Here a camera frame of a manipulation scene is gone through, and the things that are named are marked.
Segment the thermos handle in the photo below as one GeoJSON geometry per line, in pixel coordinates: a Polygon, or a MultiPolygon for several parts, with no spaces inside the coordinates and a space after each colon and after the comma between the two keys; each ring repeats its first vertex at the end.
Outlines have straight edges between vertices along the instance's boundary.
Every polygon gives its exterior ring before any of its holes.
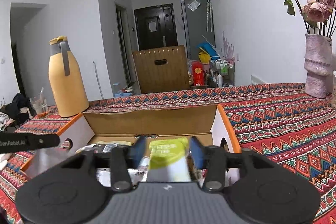
{"type": "Polygon", "coordinates": [[[70,75],[70,65],[69,65],[69,57],[68,57],[68,48],[64,41],[61,41],[59,45],[61,46],[64,73],[65,73],[65,76],[69,76],[70,75]]]}

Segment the yellow thermos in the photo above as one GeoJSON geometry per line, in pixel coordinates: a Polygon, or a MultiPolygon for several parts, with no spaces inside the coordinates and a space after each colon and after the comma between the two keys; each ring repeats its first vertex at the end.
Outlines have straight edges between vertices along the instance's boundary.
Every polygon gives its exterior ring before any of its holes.
{"type": "Polygon", "coordinates": [[[67,37],[50,41],[49,81],[61,117],[76,115],[89,107],[79,65],[67,37]]]}

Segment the yellow bag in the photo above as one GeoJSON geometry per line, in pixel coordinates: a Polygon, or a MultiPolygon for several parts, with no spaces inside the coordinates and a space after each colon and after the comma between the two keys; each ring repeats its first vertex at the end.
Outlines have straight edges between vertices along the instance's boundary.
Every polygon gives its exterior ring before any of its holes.
{"type": "Polygon", "coordinates": [[[200,60],[201,63],[209,63],[210,62],[210,55],[205,51],[203,50],[202,48],[200,48],[201,51],[199,52],[198,54],[198,58],[200,60]]]}

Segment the gray ribbed panel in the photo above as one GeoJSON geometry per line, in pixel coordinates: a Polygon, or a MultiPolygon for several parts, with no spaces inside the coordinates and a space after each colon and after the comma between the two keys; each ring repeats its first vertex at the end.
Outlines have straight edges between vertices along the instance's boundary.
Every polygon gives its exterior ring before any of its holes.
{"type": "Polygon", "coordinates": [[[247,224],[219,194],[196,183],[139,183],[136,190],[115,195],[87,224],[247,224]]]}

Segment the thermos lid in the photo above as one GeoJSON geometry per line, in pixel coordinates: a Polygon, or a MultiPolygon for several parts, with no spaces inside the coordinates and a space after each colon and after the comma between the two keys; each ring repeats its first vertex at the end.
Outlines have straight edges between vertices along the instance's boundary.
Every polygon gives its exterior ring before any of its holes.
{"type": "Polygon", "coordinates": [[[54,44],[56,44],[59,41],[68,41],[68,37],[66,37],[66,36],[56,37],[56,38],[50,40],[49,44],[50,45],[54,45],[54,44]]]}

